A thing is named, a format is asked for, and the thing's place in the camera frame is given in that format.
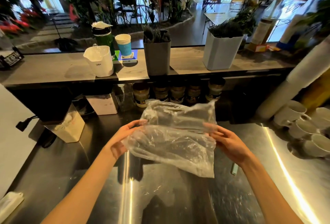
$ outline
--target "hand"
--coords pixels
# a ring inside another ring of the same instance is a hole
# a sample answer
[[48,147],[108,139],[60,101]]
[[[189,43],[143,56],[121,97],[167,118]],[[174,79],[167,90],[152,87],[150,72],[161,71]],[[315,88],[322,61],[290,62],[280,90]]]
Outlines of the hand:
[[204,125],[208,128],[209,135],[216,140],[217,146],[240,167],[247,158],[253,155],[234,132],[215,124],[204,123]]
[[127,152],[126,147],[121,143],[121,140],[131,135],[134,131],[140,129],[142,126],[133,128],[135,125],[145,125],[146,120],[136,120],[132,121],[124,126],[122,126],[118,131],[112,136],[112,138],[104,146],[105,149],[110,150],[113,157],[117,160],[119,156]]

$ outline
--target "white mug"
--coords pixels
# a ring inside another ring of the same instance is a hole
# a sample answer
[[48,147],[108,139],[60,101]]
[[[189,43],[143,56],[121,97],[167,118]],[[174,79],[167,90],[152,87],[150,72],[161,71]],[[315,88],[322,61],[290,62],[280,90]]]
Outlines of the white mug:
[[330,127],[330,109],[318,107],[311,114],[311,121],[321,130]]
[[274,122],[279,126],[288,126],[290,122],[295,121],[302,116],[310,119],[305,113],[307,108],[297,101],[289,101],[274,116]]
[[305,139],[317,133],[317,127],[310,121],[298,119],[290,125],[289,134],[295,139]]
[[314,157],[330,155],[330,139],[320,134],[313,134],[311,140],[303,143],[303,150]]

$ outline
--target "jar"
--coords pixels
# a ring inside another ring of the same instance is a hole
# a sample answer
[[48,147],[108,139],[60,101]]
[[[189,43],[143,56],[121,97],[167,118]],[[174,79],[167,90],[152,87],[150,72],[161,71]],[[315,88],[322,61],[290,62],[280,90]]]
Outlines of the jar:
[[193,105],[198,102],[199,96],[201,94],[201,84],[202,83],[200,79],[192,80],[189,82],[185,96],[185,99],[189,104]]
[[138,107],[146,107],[146,100],[149,99],[149,86],[146,83],[134,83],[133,94]]
[[205,95],[206,100],[218,100],[220,98],[220,94],[222,92],[222,88],[225,85],[226,80],[222,77],[212,77],[208,81],[208,93]]
[[156,100],[169,101],[167,83],[165,82],[154,83],[153,91],[155,92]]
[[176,104],[182,104],[184,101],[184,91],[185,85],[184,82],[175,82],[171,86],[171,99],[170,102]]

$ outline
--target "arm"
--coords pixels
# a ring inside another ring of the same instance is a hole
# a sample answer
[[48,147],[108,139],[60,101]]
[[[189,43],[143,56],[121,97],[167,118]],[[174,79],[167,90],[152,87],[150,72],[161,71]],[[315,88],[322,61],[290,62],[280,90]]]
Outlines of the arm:
[[127,149],[120,142],[140,127],[140,120],[122,126],[101,150],[80,181],[47,215],[42,224],[86,223],[112,167]]
[[239,165],[249,181],[267,224],[303,224],[284,199],[265,168],[242,140],[233,132],[217,125],[205,124],[209,135],[226,156]]

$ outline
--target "blue paper cup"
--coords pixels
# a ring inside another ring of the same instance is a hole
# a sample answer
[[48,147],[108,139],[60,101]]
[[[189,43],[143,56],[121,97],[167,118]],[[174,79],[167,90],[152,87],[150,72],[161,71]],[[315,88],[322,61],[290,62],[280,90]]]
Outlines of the blue paper cup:
[[122,56],[130,56],[132,54],[131,36],[129,34],[119,34],[115,37],[116,42]]

